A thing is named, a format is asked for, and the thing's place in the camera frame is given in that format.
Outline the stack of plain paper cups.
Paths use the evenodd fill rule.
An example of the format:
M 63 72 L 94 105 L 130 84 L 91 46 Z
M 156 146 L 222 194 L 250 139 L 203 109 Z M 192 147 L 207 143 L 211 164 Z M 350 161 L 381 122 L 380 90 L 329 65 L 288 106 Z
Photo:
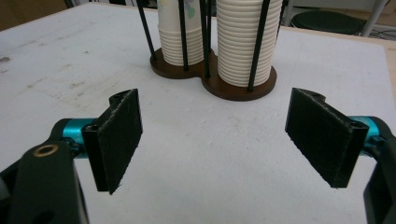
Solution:
M 248 86 L 264 1 L 269 6 L 253 86 L 270 76 L 282 0 L 217 0 L 218 73 L 228 84 Z

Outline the black chair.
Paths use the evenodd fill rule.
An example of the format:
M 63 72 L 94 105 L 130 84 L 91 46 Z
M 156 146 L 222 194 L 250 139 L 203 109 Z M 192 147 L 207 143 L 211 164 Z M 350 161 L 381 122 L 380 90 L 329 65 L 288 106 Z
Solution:
M 355 35 L 362 31 L 366 20 L 333 11 L 306 11 L 292 17 L 294 27 L 342 34 Z

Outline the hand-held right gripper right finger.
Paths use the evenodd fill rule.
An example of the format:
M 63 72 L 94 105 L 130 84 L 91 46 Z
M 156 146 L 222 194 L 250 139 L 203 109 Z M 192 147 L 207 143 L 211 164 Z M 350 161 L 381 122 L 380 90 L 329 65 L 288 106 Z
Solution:
M 286 133 L 332 188 L 345 188 L 361 154 L 379 154 L 381 134 L 374 119 L 348 117 L 319 93 L 294 88 Z

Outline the stack of printed paper cups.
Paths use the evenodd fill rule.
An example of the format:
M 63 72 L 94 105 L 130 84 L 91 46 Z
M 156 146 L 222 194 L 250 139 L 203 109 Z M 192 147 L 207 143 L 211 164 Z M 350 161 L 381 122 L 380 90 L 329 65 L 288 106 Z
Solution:
M 188 65 L 204 59 L 199 0 L 182 0 L 185 17 Z M 157 0 L 158 29 L 164 60 L 183 66 L 182 33 L 178 0 Z

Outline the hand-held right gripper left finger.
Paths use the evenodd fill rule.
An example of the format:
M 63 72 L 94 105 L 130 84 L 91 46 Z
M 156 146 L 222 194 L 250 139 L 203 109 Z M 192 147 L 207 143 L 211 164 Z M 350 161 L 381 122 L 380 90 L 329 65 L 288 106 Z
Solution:
M 113 194 L 137 149 L 143 133 L 138 89 L 109 98 L 98 118 L 70 119 L 62 131 L 78 158 L 90 162 L 98 191 Z

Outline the wooden cup holder rack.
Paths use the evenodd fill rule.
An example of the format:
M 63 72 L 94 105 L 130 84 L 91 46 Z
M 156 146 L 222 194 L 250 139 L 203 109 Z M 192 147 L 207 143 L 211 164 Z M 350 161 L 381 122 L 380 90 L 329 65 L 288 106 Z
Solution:
M 273 66 L 270 67 L 269 78 L 263 82 L 261 85 L 254 87 L 253 78 L 257 73 L 257 65 L 259 60 L 260 46 L 256 43 L 253 62 L 251 65 L 251 71 L 249 73 L 249 81 L 246 87 L 237 87 L 226 83 L 218 73 L 218 57 L 212 51 L 210 47 L 210 29 L 211 29 L 211 19 L 207 19 L 209 16 L 205 14 L 204 6 L 205 0 L 199 0 L 200 3 L 200 17 L 202 27 L 202 37 L 203 37 L 203 50 L 204 50 L 204 60 L 195 65 L 189 65 L 188 55 L 187 55 L 187 38 L 185 31 L 185 19 L 184 13 L 182 12 L 183 0 L 178 1 L 180 27 L 181 27 L 181 41 L 182 41 L 182 56 L 183 65 L 175 66 L 168 63 L 163 57 L 163 50 L 155 50 L 152 44 L 151 35 L 149 33 L 149 27 L 146 20 L 145 11 L 143 9 L 142 0 L 136 0 L 137 8 L 139 11 L 140 19 L 144 28 L 146 39 L 148 41 L 148 47 L 150 51 L 150 64 L 153 72 L 161 77 L 171 78 L 171 79 L 187 79 L 192 77 L 199 77 L 207 91 L 219 98 L 231 100 L 231 101 L 252 101 L 262 98 L 266 94 L 270 93 L 276 85 L 277 73 Z

